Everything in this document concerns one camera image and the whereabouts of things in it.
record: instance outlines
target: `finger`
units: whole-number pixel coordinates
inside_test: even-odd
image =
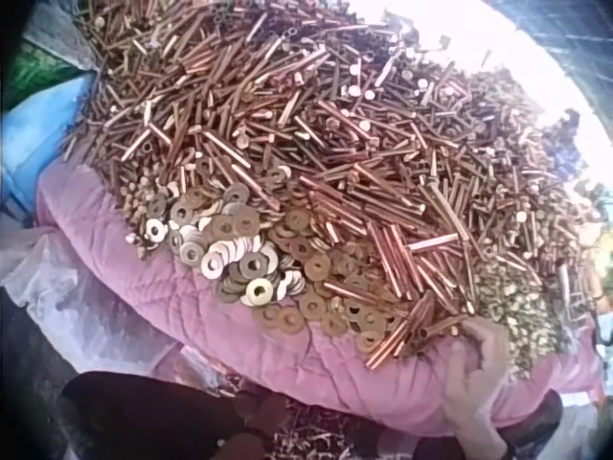
[[[504,372],[507,367],[509,340],[502,326],[485,318],[468,318],[462,323],[465,331],[481,342],[481,368],[487,372]]]
[[[502,329],[496,323],[478,316],[465,319],[462,322],[464,329],[475,338],[485,341],[497,336]]]
[[[445,392],[447,395],[454,396],[465,392],[466,385],[466,349],[464,343],[455,340],[451,344],[451,353],[447,364],[447,376],[445,381]]]

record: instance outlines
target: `pink quilted blanket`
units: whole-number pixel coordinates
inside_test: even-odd
[[[297,400],[371,418],[422,436],[448,433],[440,403],[449,342],[428,359],[390,361],[371,372],[349,336],[330,339],[316,326],[297,336],[265,332],[242,305],[216,300],[211,284],[158,250],[146,263],[125,242],[127,228],[96,174],[56,161],[41,176],[40,223],[62,229],[83,261],[153,326],[255,382]],[[477,365],[474,351],[471,366]],[[510,382],[494,410],[497,426],[529,415],[543,395],[589,390],[602,379],[589,331],[577,352],[548,356],[532,378]]]

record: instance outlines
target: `green fabric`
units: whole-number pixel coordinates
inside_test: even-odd
[[[32,94],[81,74],[81,70],[28,41],[22,41],[3,90],[3,108],[11,110]]]

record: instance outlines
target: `metal washer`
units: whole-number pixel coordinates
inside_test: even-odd
[[[209,252],[202,258],[200,269],[206,278],[216,280],[223,272],[223,260],[216,252]]]
[[[270,303],[274,292],[275,289],[268,280],[258,278],[247,285],[245,295],[254,307],[261,307]]]
[[[204,257],[204,249],[196,242],[188,241],[181,244],[179,249],[181,262],[187,266],[199,266]]]
[[[266,275],[268,270],[267,259],[259,252],[246,254],[238,263],[240,273],[248,280],[255,280]]]
[[[177,225],[190,225],[192,223],[193,210],[185,206],[182,202],[177,201],[170,208],[170,219],[176,222]]]

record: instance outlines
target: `human hand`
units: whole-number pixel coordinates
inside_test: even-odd
[[[465,346],[455,341],[451,347],[443,398],[443,411],[456,428],[475,421],[489,422],[491,407],[508,371],[507,330],[485,318],[469,318],[464,330],[481,343],[479,369],[465,371]]]
[[[243,391],[234,398],[234,408],[245,421],[245,431],[230,438],[214,460],[264,458],[267,442],[271,442],[275,431],[288,422],[285,397],[260,390],[255,393]]]
[[[484,318],[469,318],[465,331],[481,342],[481,367],[465,370],[465,348],[453,343],[443,398],[443,411],[469,460],[507,458],[509,448],[490,419],[491,407],[507,376],[507,330]]]

